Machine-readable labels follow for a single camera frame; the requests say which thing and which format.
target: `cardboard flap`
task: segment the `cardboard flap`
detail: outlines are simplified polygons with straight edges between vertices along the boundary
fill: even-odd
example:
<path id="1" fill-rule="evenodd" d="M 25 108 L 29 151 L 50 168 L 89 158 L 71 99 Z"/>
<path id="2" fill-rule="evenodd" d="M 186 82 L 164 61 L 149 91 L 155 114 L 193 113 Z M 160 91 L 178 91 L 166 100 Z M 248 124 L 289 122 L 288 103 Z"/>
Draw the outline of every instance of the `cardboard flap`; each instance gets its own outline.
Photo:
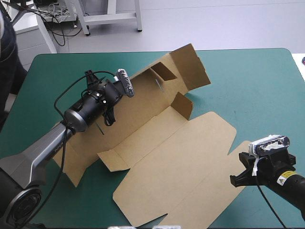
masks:
<path id="1" fill-rule="evenodd" d="M 214 173 L 214 162 L 227 157 L 235 135 L 235 128 L 214 112 L 185 122 L 131 168 L 114 201 L 136 227 L 170 213 Z"/>
<path id="2" fill-rule="evenodd" d="M 61 158 L 62 158 L 62 150 L 58 152 L 53 159 L 61 166 Z M 70 143 L 66 143 L 66 154 L 65 154 L 65 165 L 64 165 L 64 173 L 69 173 L 69 179 L 74 184 L 75 187 L 78 186 L 83 173 L 88 167 L 86 160 L 83 159 L 71 146 Z"/>
<path id="3" fill-rule="evenodd" d="M 211 163 L 213 172 L 207 174 L 200 185 L 160 225 L 180 225 L 183 229 L 208 228 L 244 188 L 235 188 L 229 175 L 244 170 L 238 154 L 247 151 L 249 143 L 242 142 L 229 156 Z"/>
<path id="4" fill-rule="evenodd" d="M 174 80 L 177 77 L 162 62 L 158 62 L 151 67 L 164 81 Z"/>
<path id="5" fill-rule="evenodd" d="M 184 117 L 169 106 L 119 143 L 113 150 L 98 153 L 98 156 L 111 172 L 129 169 L 186 122 Z"/>
<path id="6" fill-rule="evenodd" d="M 188 44 L 170 54 L 189 91 L 211 83 L 192 44 Z"/>
<path id="7" fill-rule="evenodd" d="M 180 92 L 177 93 L 175 99 L 173 100 L 171 107 L 179 112 L 184 118 L 190 120 L 190 116 L 193 110 L 193 102 L 186 98 Z"/>
<path id="8" fill-rule="evenodd" d="M 110 172 L 123 171 L 130 168 L 113 149 L 98 153 L 98 155 Z"/>

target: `gray floor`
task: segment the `gray floor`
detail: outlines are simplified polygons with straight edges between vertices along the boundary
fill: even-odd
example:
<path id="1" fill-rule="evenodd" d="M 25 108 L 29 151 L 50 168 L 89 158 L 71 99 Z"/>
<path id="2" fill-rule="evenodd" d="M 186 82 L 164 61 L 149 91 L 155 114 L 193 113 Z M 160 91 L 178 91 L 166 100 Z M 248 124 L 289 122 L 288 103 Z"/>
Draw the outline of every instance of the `gray floor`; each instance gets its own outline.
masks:
<path id="1" fill-rule="evenodd" d="M 83 4 L 90 15 L 107 9 L 105 0 Z M 143 32 L 136 31 L 136 23 L 91 26 L 91 36 L 81 32 L 58 51 L 168 51 L 192 43 L 198 50 L 283 47 L 305 52 L 305 0 L 141 0 L 141 8 Z M 134 1 L 118 0 L 117 9 L 134 10 Z"/>

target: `unfolded cardboard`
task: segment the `unfolded cardboard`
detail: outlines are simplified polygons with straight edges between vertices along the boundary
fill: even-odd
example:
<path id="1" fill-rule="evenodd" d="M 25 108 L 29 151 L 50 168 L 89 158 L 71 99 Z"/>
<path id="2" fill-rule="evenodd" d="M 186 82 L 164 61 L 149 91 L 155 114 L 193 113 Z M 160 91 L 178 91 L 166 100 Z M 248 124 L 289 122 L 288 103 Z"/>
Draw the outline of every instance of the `unfolded cardboard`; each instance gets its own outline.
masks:
<path id="1" fill-rule="evenodd" d="M 247 142 L 228 156 L 234 127 L 214 112 L 189 121 L 193 103 L 184 95 L 210 84 L 191 44 L 135 74 L 132 84 L 135 96 L 116 105 L 113 126 L 100 118 L 70 140 L 66 174 L 77 186 L 98 158 L 110 171 L 130 169 L 113 200 L 133 226 L 167 214 L 162 224 L 207 228 L 242 190 L 229 174 L 243 169 L 237 153 Z M 54 159 L 60 165 L 61 154 Z"/>
<path id="2" fill-rule="evenodd" d="M 174 119 L 174 116 L 165 115 L 168 112 L 176 111 L 169 107 L 156 119 L 163 118 L 165 122 Z M 149 124 L 147 128 L 161 128 L 161 125 L 162 122 L 158 122 L 155 125 Z M 235 135 L 234 127 L 214 112 L 208 112 L 191 121 L 186 120 L 131 167 L 115 190 L 113 200 L 130 223 L 137 227 L 165 214 L 171 215 L 171 211 L 189 198 L 191 193 L 197 193 L 204 179 L 210 179 L 209 183 L 203 183 L 202 186 L 210 188 L 212 193 L 217 193 L 218 188 L 221 188 L 224 193 L 224 203 L 216 207 L 216 211 L 211 212 L 211 217 L 205 222 L 211 224 L 241 190 L 229 186 L 230 172 L 242 169 L 237 157 L 227 156 Z"/>
<path id="3" fill-rule="evenodd" d="M 125 139 L 135 134 L 138 129 L 169 108 L 171 104 L 175 111 L 188 119 L 192 111 L 192 102 L 186 99 L 184 94 L 194 88 L 210 84 L 203 64 L 191 44 L 166 54 L 131 78 L 135 96 L 123 97 L 116 105 L 114 112 L 117 121 L 107 127 L 101 117 L 96 125 L 90 126 L 84 133 L 77 133 L 67 144 L 67 165 L 64 171 L 75 186 L 78 185 L 86 168 L 99 158 L 97 154 L 100 152 L 105 152 L 100 157 L 104 158 L 104 163 L 111 171 L 124 170 L 133 166 L 149 151 L 141 148 L 138 144 L 139 139 L 133 137 L 134 145 L 140 149 L 139 153 L 133 157 Z M 154 140 L 161 143 L 179 128 L 176 126 L 176 121 L 180 120 L 182 123 L 186 121 L 183 117 L 175 119 L 172 129 L 169 128 L 170 130 L 166 133 L 157 136 L 151 132 L 151 140 L 143 141 L 142 144 L 151 144 L 150 141 Z M 118 151 L 124 154 L 124 160 L 122 156 L 119 156 Z M 61 154 L 57 154 L 54 159 L 60 165 Z"/>

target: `white table leg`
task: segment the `white table leg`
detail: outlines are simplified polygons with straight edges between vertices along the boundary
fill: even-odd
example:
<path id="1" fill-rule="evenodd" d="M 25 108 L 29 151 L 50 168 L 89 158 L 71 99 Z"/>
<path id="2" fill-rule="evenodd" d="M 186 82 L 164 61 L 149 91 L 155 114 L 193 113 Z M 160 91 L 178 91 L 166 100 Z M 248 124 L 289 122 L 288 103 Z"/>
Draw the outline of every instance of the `white table leg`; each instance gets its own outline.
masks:
<path id="1" fill-rule="evenodd" d="M 115 13 L 116 13 L 116 0 L 108 0 L 107 14 L 115 14 Z"/>
<path id="2" fill-rule="evenodd" d="M 138 31 L 142 32 L 142 18 L 141 18 L 140 0 L 134 0 L 134 4 L 135 4 L 135 13 L 136 13 L 136 16 L 137 16 Z"/>
<path id="3" fill-rule="evenodd" d="M 75 9 L 76 9 L 76 12 L 77 12 L 77 15 L 78 15 L 78 19 L 80 20 L 83 32 L 86 35 L 89 35 L 90 33 L 89 33 L 88 28 L 87 28 L 87 24 L 85 22 L 85 19 L 84 19 L 85 13 L 84 13 L 84 10 L 82 9 L 81 2 L 80 2 L 80 0 L 72 0 L 72 1 L 74 3 Z"/>

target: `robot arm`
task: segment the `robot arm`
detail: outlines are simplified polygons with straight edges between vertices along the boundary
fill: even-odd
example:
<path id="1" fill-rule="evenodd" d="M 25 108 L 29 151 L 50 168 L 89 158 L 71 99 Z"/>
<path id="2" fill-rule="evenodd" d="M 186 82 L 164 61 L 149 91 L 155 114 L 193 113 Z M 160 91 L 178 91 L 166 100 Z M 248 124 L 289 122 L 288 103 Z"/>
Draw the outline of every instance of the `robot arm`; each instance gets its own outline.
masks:
<path id="1" fill-rule="evenodd" d="M 298 208 L 305 220 L 305 178 L 295 172 L 295 156 L 288 153 L 289 145 L 289 138 L 282 135 L 252 142 L 249 152 L 239 154 L 246 170 L 230 179 L 235 187 L 265 185 Z"/>
<path id="2" fill-rule="evenodd" d="M 127 95 L 134 96 L 130 79 L 119 69 L 115 82 L 101 81 L 86 72 L 86 93 L 64 113 L 65 120 L 17 155 L 0 160 L 0 228 L 15 229 L 22 225 L 39 205 L 39 185 L 46 183 L 46 165 L 76 132 L 84 132 L 100 115 L 106 125 L 115 122 L 113 107 Z"/>

